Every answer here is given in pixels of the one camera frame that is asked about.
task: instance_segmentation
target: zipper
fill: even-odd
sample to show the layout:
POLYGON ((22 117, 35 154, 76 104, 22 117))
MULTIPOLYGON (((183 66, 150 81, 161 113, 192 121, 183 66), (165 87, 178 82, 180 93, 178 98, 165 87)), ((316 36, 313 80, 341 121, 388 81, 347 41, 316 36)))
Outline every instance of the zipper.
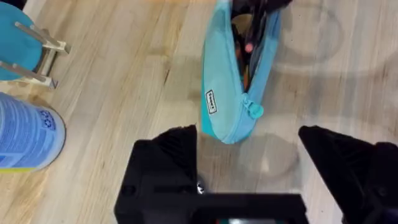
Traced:
POLYGON ((258 103, 255 103, 254 101, 250 100, 249 95, 247 93, 243 93, 241 95, 241 105, 239 107, 240 107, 239 119, 234 124, 231 133, 223 139, 223 142, 231 143, 232 138, 235 137, 236 131, 238 130, 238 124, 241 123, 243 117, 243 108, 247 109, 248 114, 252 119, 258 119, 264 114, 264 108, 258 103))
MULTIPOLYGON (((232 5, 228 1, 225 2, 225 4, 228 4, 227 7, 229 9, 228 13, 226 14, 226 18, 225 18, 226 24, 230 24, 231 23, 231 6, 232 5)), ((226 38, 229 39, 229 42, 234 43, 234 37, 232 34, 232 30, 231 29, 226 29, 226 30, 227 30, 226 38)), ((230 62, 232 64, 232 72, 233 72, 232 79, 234 82, 235 94, 242 95, 242 93, 244 93, 244 90, 243 90, 242 82, 239 78, 238 62, 236 61, 235 52, 228 46, 227 46, 227 49, 229 52, 229 59, 233 58, 233 60, 230 60, 230 62)), ((236 130, 238 128, 238 124, 241 122, 241 119, 242 119, 242 112, 243 112, 243 105, 242 105, 242 103, 240 103, 239 111, 238 111, 239 119, 235 120, 235 123, 234 123, 233 127, 231 128, 231 132, 224 139, 222 139, 223 142, 230 142, 231 138, 235 135, 236 130)))

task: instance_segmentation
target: can label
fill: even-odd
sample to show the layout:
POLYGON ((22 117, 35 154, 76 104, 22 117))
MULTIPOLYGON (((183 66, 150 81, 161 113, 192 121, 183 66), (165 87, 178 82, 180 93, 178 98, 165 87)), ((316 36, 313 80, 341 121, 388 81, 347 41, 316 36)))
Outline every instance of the can label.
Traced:
POLYGON ((54 145, 51 113, 0 93, 0 168, 37 167, 54 145))

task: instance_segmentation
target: blue pencil case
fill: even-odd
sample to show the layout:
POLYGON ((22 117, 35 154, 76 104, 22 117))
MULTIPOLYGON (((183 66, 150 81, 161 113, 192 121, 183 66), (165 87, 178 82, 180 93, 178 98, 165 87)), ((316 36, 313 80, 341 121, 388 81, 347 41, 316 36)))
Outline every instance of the blue pencil case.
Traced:
POLYGON ((231 1, 219 0, 206 32, 202 54, 202 131, 233 144, 254 129, 280 32, 280 11, 267 16, 261 56, 248 91, 243 90, 231 28, 231 1))

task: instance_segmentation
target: stool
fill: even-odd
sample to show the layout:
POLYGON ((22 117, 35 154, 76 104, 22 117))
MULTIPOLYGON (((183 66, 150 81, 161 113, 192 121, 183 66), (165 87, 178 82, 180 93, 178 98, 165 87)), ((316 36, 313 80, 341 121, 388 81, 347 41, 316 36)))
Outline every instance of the stool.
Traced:
POLYGON ((18 8, 0 2, 0 80, 29 82, 55 88, 49 71, 57 52, 70 46, 39 29, 18 8))

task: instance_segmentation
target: wooden surface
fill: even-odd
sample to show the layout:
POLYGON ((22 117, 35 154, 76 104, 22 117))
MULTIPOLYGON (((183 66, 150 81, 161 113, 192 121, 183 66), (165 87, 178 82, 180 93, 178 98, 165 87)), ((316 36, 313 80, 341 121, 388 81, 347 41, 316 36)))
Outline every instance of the wooden surface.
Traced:
MULTIPOLYGON (((0 223, 116 223, 134 141, 200 125, 200 57, 213 3, 40 2, 28 14, 73 46, 53 66, 59 86, 11 82, 0 90, 58 111, 67 140, 48 168, 0 174, 0 223)), ((397 143, 397 23, 396 0, 295 0, 283 12, 265 113, 252 137, 226 146, 199 136, 198 168, 209 189, 300 191, 311 223, 340 223, 297 130, 317 124, 397 143)))

